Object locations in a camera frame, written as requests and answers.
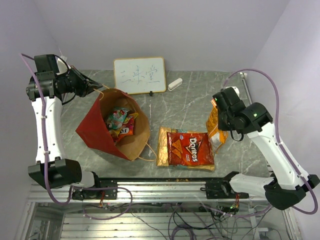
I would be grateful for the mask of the orange snack bag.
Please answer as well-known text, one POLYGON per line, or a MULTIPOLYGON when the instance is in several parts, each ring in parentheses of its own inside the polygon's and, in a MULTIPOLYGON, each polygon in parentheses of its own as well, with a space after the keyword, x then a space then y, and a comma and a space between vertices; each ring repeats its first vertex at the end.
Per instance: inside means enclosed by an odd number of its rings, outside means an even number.
POLYGON ((212 110, 205 125, 213 154, 217 154, 219 149, 226 143, 228 133, 226 131, 219 130, 217 104, 214 99, 210 102, 212 104, 212 110))

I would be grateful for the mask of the red brown paper bag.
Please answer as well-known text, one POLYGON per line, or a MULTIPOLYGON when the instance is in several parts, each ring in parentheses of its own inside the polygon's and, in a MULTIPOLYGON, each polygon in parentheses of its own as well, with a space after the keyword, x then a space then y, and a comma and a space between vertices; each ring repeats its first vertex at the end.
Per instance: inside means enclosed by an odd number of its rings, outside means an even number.
POLYGON ((127 93, 107 87, 99 92, 76 133, 91 149, 134 161, 148 147, 149 120, 137 102, 127 93))

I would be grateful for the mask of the red Doritos bag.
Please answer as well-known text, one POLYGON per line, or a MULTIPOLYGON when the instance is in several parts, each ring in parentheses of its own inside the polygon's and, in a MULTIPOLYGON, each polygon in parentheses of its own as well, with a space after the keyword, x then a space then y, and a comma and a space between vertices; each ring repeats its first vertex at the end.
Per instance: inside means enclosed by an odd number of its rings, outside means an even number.
POLYGON ((212 147, 207 133, 168 132, 168 164, 171 166, 207 166, 214 164, 212 147))

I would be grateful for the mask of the gold kettle chips bag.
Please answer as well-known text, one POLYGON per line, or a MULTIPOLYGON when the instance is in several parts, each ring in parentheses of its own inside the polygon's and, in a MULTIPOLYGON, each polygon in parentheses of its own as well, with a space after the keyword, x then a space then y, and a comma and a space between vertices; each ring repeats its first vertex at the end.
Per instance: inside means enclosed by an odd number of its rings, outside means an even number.
MULTIPOLYGON (((169 165, 169 157, 168 157, 168 139, 167 132, 171 133, 197 133, 197 131, 188 131, 184 129, 177 128, 169 128, 160 126, 158 131, 158 143, 157 143, 157 157, 156 157, 156 165, 158 167, 174 167, 174 165, 169 165)), ((206 170, 206 171, 214 171, 215 163, 209 165, 197 165, 197 166, 184 166, 177 165, 177 168, 191 169, 191 170, 206 170)))

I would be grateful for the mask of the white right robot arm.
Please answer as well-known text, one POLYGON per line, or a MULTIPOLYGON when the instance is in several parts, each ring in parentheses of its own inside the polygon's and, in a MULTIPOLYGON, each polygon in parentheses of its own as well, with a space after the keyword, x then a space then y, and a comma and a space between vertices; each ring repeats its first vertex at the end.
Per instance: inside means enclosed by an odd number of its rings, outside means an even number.
POLYGON ((273 171, 269 177, 248 176, 237 171, 227 174, 220 186, 224 197, 247 193, 265 197, 276 209, 285 210, 298 204, 320 183, 319 177, 308 174, 276 136, 276 125, 263 104, 254 102, 245 106, 232 87, 214 94, 212 100, 217 110, 218 129, 247 136, 273 171))

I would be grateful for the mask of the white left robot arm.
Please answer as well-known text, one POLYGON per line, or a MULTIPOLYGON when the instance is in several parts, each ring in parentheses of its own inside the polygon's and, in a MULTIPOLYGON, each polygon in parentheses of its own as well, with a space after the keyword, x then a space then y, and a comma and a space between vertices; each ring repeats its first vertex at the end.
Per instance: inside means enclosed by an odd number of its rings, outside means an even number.
POLYGON ((37 153, 28 175, 59 205, 102 199, 108 191, 115 192, 112 186, 103 187, 95 172, 83 171, 78 161, 67 158, 61 130, 64 96, 71 93, 84 98, 103 85, 56 54, 36 55, 31 60, 36 70, 31 72, 26 94, 36 120, 37 153))

